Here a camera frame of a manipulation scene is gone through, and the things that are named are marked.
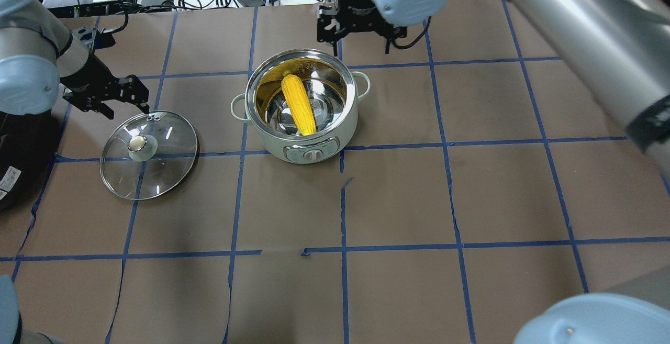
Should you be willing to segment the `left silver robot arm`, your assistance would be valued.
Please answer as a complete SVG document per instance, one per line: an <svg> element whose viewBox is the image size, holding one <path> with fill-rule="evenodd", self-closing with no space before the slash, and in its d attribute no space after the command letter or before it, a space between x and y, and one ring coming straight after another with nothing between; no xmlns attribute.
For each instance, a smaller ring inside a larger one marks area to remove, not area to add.
<svg viewBox="0 0 670 344"><path fill-rule="evenodd" d="M49 113L60 85L64 100L84 112L112 119L107 101L149 112L149 91L138 77L115 77L40 1L2 0L2 113Z"/></svg>

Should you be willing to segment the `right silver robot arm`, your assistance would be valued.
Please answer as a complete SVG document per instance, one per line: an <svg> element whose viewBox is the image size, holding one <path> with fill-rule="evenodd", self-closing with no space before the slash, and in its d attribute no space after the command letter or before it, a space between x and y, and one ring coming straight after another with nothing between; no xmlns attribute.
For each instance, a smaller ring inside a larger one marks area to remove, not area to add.
<svg viewBox="0 0 670 344"><path fill-rule="evenodd" d="M553 48L644 156L668 176L668 0L506 0ZM354 0L384 25L408 27L447 0ZM345 0L323 0L318 19L337 22L326 42L354 32ZM622 293L586 293L524 325L515 343L668 343L668 268Z"/></svg>

